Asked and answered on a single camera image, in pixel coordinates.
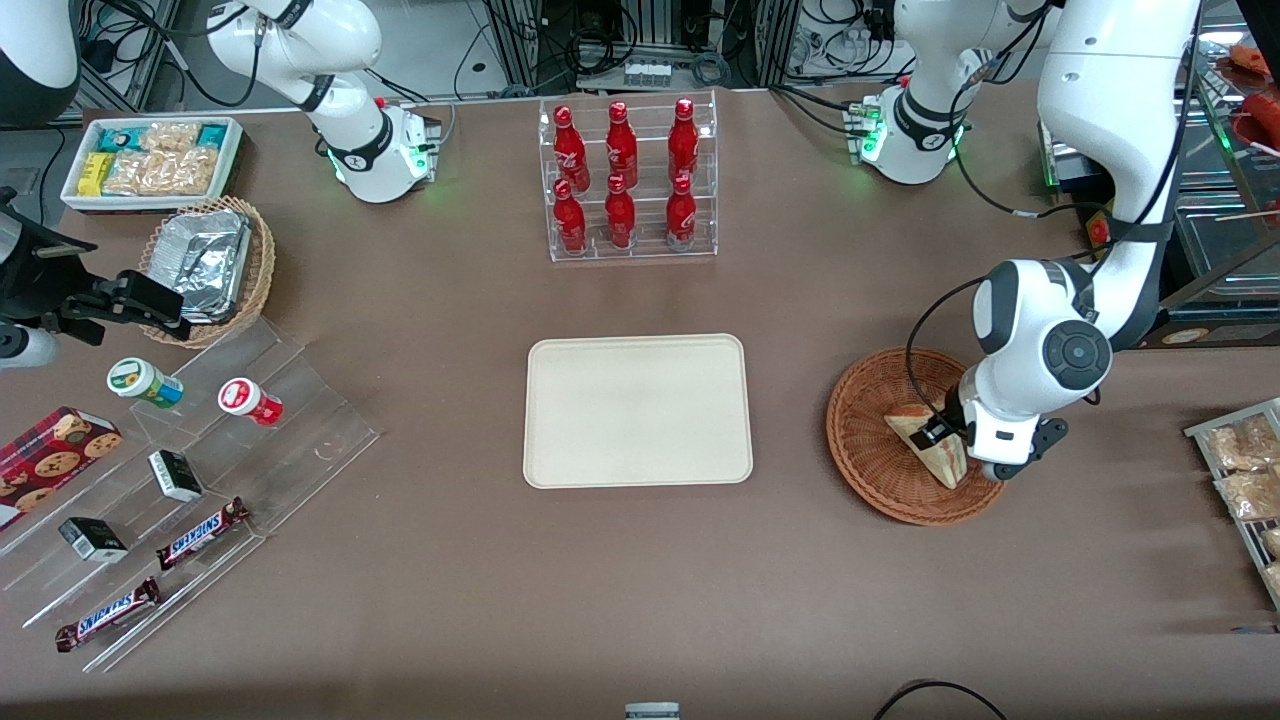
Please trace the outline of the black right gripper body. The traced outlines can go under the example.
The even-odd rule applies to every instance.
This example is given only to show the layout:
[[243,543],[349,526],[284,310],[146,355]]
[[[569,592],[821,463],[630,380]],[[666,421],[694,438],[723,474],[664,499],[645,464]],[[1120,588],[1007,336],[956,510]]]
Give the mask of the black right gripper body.
[[12,205],[15,196],[13,188],[1,190],[3,322],[100,346],[99,323],[61,314],[68,299],[93,292],[99,278],[84,269],[81,255],[99,246],[64,236],[22,215]]

